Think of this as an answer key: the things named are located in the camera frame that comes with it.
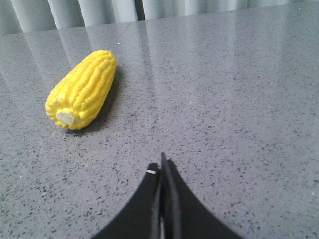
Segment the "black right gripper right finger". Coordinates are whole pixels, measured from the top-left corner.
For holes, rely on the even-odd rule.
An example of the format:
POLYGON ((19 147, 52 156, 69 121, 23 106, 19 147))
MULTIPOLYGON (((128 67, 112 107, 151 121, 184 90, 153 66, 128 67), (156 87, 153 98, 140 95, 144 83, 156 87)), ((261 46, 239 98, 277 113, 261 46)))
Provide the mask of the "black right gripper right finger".
POLYGON ((187 186, 175 163, 161 154, 161 202, 166 239, 241 239, 211 214, 187 186))

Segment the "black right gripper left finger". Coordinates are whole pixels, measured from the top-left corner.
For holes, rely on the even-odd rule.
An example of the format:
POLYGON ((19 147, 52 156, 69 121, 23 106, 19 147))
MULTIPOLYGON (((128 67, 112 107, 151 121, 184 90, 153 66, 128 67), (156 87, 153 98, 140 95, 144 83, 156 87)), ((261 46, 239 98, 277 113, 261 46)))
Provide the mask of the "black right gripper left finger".
POLYGON ((161 177, 150 163, 130 200, 94 239, 159 239, 161 235, 161 177))

